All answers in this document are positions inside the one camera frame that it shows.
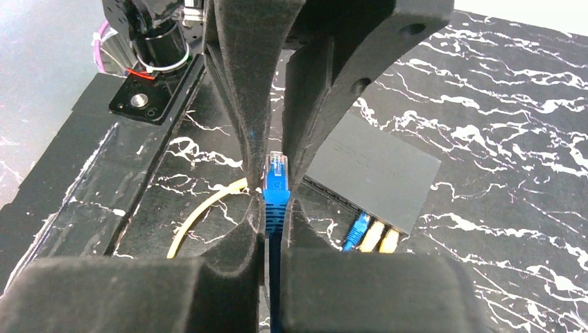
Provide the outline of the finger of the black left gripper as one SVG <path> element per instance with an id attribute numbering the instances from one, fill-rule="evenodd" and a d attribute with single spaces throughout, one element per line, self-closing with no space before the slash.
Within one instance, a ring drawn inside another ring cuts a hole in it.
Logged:
<path id="1" fill-rule="evenodd" d="M 205 2 L 205 68 L 232 123 L 252 189 L 261 186 L 265 165 L 275 68 L 303 5 L 303 1 Z"/>
<path id="2" fill-rule="evenodd" d="M 282 150 L 296 190 L 355 100 L 400 57 L 450 21 L 444 0 L 307 1 L 286 66 Z"/>

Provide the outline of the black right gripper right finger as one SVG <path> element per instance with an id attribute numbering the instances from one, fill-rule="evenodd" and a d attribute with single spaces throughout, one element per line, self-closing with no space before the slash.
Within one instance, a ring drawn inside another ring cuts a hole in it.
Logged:
<path id="1" fill-rule="evenodd" d="M 440 256 L 341 252 L 288 204 L 281 253 L 283 332 L 486 332 L 466 269 Z"/>

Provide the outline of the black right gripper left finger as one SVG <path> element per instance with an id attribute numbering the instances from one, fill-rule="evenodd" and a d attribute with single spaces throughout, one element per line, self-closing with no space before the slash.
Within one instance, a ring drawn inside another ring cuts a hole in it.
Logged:
<path id="1" fill-rule="evenodd" d="M 59 257 L 1 300 L 2 332 L 257 332 L 265 203 L 197 257 Z"/>

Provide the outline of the black network switch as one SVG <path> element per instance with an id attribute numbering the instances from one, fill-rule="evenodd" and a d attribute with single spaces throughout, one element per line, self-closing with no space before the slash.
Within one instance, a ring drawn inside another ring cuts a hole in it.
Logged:
<path id="1" fill-rule="evenodd" d="M 436 157 L 346 114 L 319 148 L 304 179 L 410 234 L 440 165 Z"/>

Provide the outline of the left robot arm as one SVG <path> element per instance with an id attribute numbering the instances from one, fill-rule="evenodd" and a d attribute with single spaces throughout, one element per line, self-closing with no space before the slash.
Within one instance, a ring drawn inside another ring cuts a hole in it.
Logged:
<path id="1" fill-rule="evenodd" d="M 270 91 L 284 50 L 282 151 L 297 189 L 350 106 L 396 60 L 450 21 L 452 1 L 104 1 L 110 25 L 147 69 L 187 59 L 181 21 L 196 11 L 202 60 L 259 187 L 270 130 Z"/>

